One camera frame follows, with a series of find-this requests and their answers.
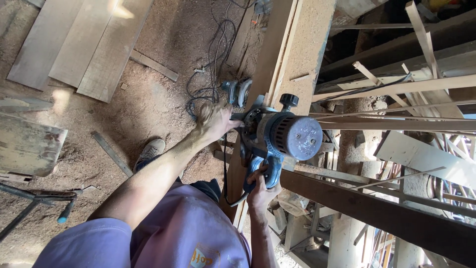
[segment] person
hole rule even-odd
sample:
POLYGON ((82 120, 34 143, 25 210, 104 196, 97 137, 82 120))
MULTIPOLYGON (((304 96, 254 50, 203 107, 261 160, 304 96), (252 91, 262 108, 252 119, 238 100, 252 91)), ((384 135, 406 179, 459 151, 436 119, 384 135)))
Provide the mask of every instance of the person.
POLYGON ((265 213, 281 186, 266 189, 266 167, 247 179, 257 183, 247 198, 251 252, 218 206, 216 180, 184 185, 177 178, 196 153, 242 124, 231 112, 226 102, 206 103, 195 129, 170 150, 162 154, 162 140, 149 143, 136 173, 86 222, 54 237, 33 267, 276 267, 265 213))

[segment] forearm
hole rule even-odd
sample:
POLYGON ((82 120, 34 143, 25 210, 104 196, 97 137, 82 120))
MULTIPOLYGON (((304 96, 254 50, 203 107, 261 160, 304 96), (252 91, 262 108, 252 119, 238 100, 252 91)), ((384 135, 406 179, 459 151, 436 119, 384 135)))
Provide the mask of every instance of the forearm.
POLYGON ((249 216, 251 219, 251 267, 277 267, 265 211, 251 208, 249 216))
POLYGON ((88 220, 111 217, 132 229, 164 197, 192 157, 209 144, 197 128, 182 141, 121 184, 88 220))

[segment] lavender t-shirt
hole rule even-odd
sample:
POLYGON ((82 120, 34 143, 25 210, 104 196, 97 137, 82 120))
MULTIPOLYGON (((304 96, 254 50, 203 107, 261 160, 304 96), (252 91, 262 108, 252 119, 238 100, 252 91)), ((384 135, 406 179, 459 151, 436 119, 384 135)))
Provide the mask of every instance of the lavender t-shirt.
POLYGON ((175 182, 131 232, 102 218, 54 237, 33 268, 244 268, 249 246, 217 204, 196 188, 175 182))

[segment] t-shirt logo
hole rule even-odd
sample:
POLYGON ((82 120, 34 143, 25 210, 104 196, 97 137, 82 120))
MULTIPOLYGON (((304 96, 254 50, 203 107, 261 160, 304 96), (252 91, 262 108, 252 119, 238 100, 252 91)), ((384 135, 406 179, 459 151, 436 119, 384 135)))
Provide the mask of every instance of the t-shirt logo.
POLYGON ((195 250, 193 251, 190 265, 193 268, 203 267, 220 267, 220 252, 218 250, 211 249, 202 243, 197 243, 195 250))

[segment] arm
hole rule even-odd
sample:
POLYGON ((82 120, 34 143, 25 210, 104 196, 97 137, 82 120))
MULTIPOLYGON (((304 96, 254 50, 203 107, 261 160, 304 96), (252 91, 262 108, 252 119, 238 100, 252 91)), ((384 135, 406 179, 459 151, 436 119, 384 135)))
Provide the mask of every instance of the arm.
POLYGON ((255 171, 248 178, 251 184, 256 180, 256 187, 248 195, 249 217, 251 218, 251 267, 275 268, 276 257, 269 235, 266 209, 274 197, 281 192, 278 183, 271 189, 266 189, 265 178, 262 174, 267 166, 255 171))
POLYGON ((192 157, 241 121, 231 121, 232 106, 205 103, 197 127, 182 141, 119 186, 88 220, 116 218, 132 230, 152 211, 192 157))

